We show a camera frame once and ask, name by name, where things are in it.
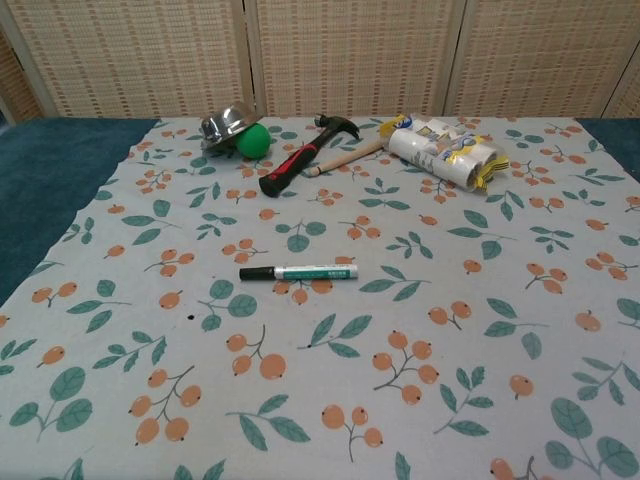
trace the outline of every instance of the green ball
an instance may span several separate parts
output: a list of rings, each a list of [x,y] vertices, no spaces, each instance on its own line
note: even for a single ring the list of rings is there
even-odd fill
[[[269,151],[271,135],[263,125],[256,123],[236,137],[236,148],[248,158],[262,158]]]

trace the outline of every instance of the hammer head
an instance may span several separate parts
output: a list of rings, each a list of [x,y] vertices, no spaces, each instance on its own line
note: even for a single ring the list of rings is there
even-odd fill
[[[360,129],[355,123],[344,117],[327,117],[325,115],[318,114],[314,119],[314,123],[317,127],[324,127],[325,131],[331,132],[332,135],[335,135],[338,132],[347,132],[355,138],[359,138],[358,132]]]

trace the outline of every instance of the floral tablecloth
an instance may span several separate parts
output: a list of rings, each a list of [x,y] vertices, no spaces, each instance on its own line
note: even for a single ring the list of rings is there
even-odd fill
[[[487,196],[379,152],[271,199],[311,119],[260,161],[156,124],[0,309],[0,477],[638,478],[638,184],[572,119],[446,120]]]

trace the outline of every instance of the metal bowl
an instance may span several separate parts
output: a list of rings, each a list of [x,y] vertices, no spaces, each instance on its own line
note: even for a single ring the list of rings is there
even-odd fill
[[[260,117],[243,102],[233,102],[224,110],[202,120],[202,132],[208,146],[218,145],[246,130]]]

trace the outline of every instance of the wicker screen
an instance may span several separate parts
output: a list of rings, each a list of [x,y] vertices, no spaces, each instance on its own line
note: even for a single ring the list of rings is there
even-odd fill
[[[16,123],[35,117],[42,112],[27,79],[11,51],[6,37],[0,32],[0,98],[7,110],[7,117]]]
[[[152,117],[252,101],[232,1],[7,3],[61,115]]]
[[[464,2],[253,1],[267,114],[442,113]]]
[[[640,117],[640,46],[622,75],[605,117]]]
[[[468,0],[445,113],[598,117],[639,36],[638,0]]]

